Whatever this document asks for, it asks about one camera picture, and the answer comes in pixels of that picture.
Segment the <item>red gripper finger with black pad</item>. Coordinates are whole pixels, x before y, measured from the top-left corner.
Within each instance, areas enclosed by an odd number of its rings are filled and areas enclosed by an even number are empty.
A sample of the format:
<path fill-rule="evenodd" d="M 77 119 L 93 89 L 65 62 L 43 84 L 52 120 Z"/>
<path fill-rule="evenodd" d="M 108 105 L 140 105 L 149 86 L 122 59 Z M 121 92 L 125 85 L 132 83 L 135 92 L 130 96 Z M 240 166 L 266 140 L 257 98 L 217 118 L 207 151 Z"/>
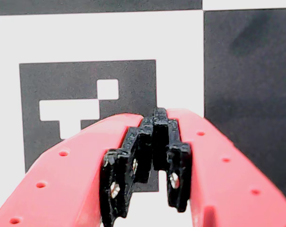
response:
<path fill-rule="evenodd" d="M 105 118 L 45 151 L 0 208 L 0 227 L 111 227 L 147 182 L 153 121 Z"/>
<path fill-rule="evenodd" d="M 283 193 L 208 120 L 156 108 L 154 168 L 167 174 L 171 207 L 195 227 L 286 227 Z"/>

